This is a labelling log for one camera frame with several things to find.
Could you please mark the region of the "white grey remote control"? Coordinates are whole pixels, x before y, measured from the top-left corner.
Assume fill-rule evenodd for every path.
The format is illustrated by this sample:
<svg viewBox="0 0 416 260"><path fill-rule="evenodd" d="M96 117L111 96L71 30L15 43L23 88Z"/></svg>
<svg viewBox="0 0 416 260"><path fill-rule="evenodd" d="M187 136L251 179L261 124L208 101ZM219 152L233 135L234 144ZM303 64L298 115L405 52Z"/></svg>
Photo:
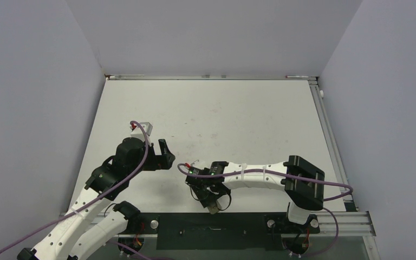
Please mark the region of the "white grey remote control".
<svg viewBox="0 0 416 260"><path fill-rule="evenodd" d="M213 214L216 214L216 213L218 213L220 211L219 203L217 201L215 201L213 203L210 203L207 206L207 209L208 209L208 211L209 211L210 214L212 214L212 215Z"/></svg>

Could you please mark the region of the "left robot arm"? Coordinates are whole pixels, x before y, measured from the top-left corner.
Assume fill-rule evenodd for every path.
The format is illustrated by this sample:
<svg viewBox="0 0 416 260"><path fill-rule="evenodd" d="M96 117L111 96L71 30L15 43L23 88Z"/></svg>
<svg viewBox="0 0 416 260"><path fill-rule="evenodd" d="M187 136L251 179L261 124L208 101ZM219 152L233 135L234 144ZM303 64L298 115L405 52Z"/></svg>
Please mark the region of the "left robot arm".
<svg viewBox="0 0 416 260"><path fill-rule="evenodd" d="M17 259L87 259L113 236L135 232L140 211L131 203L115 205L111 216L90 226L94 218L111 205L129 181L141 171L169 170L175 160L164 139L158 141L160 154L145 137L125 138L113 156L96 168L86 181L62 221L33 248L24 248Z"/></svg>

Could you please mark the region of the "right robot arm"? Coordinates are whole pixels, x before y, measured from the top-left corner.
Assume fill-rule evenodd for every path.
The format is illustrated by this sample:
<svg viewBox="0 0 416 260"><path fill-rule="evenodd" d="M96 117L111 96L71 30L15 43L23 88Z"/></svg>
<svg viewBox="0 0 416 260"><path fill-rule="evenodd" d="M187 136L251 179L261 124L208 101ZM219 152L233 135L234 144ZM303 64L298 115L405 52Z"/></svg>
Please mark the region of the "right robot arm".
<svg viewBox="0 0 416 260"><path fill-rule="evenodd" d="M224 211L219 199L236 189L267 189L284 192L290 199L285 227L297 232L313 211L323 209L325 173L307 160L291 155L287 161L266 165L250 165L230 161L214 161L209 167L179 164L186 176L194 199L210 214Z"/></svg>

